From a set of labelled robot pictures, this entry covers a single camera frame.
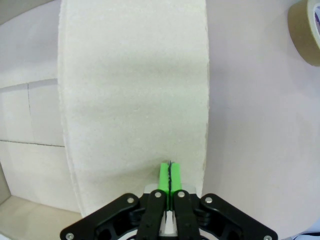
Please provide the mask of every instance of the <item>bolt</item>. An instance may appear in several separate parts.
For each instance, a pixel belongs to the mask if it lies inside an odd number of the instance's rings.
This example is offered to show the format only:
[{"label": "bolt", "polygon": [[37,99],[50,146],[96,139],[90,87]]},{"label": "bolt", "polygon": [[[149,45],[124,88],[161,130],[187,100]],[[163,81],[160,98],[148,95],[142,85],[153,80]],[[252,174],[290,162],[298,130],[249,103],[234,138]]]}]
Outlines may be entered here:
[{"label": "bolt", "polygon": [[212,198],[211,197],[206,197],[205,198],[205,200],[204,200],[207,204],[210,204],[210,203],[212,203]]},{"label": "bolt", "polygon": [[183,198],[185,196],[185,193],[183,191],[178,192],[178,197]]},{"label": "bolt", "polygon": [[74,238],[75,238],[75,235],[71,232],[69,232],[65,235],[65,239],[67,239],[67,240],[73,240]]},{"label": "bolt", "polygon": [[132,197],[129,197],[129,198],[127,199],[127,202],[128,202],[129,204],[132,204],[134,201],[135,201],[135,200],[134,200]]},{"label": "bolt", "polygon": [[157,191],[154,195],[155,195],[156,198],[160,198],[161,197],[161,192]]}]

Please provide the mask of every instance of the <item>tape roll inner core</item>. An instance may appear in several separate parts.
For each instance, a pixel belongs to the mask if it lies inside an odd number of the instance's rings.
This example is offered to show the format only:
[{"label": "tape roll inner core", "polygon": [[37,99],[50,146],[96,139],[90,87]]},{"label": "tape roll inner core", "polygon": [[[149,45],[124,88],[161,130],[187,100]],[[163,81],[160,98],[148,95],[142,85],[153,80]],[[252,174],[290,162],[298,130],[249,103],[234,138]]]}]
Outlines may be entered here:
[{"label": "tape roll inner core", "polygon": [[314,23],[320,38],[320,4],[314,6]]}]

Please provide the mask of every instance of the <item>screw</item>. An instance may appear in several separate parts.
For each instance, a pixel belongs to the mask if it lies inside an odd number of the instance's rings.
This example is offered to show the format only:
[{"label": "screw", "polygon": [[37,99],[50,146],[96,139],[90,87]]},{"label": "screw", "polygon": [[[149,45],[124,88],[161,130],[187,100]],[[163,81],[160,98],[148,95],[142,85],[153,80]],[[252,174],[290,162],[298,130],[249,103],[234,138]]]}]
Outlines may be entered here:
[{"label": "screw", "polygon": [[69,232],[65,235],[65,239],[67,239],[67,240],[72,240],[74,238],[75,238],[75,235],[71,232]]},{"label": "screw", "polygon": [[183,198],[185,196],[185,193],[183,191],[178,192],[178,197]]},{"label": "screw", "polygon": [[206,197],[205,200],[204,200],[207,204],[210,204],[212,203],[212,198],[211,197]]},{"label": "screw", "polygon": [[156,198],[160,198],[161,197],[161,192],[157,191],[154,195],[155,195]]},{"label": "screw", "polygon": [[134,200],[132,197],[129,197],[129,198],[127,199],[127,202],[128,202],[129,204],[132,204],[134,201],[135,201],[135,200]]}]

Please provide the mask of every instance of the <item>brown tape roll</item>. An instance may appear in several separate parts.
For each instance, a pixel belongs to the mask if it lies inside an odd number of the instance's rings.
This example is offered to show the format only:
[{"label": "brown tape roll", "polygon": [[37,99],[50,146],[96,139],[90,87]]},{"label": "brown tape roll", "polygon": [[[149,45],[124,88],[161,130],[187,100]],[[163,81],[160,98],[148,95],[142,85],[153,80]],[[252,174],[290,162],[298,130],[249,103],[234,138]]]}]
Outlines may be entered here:
[{"label": "brown tape roll", "polygon": [[288,27],[295,48],[307,63],[317,67],[320,67],[319,13],[320,0],[302,0],[288,12]]}]

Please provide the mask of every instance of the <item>roll of tape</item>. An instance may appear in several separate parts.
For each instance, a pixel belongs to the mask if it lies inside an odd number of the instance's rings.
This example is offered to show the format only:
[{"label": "roll of tape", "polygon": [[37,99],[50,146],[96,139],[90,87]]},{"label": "roll of tape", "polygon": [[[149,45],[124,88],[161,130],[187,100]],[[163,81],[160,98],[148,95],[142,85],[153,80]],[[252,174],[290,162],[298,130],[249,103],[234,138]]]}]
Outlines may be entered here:
[{"label": "roll of tape", "polygon": [[320,0],[302,0],[288,12],[293,44],[309,64],[320,67]]}]

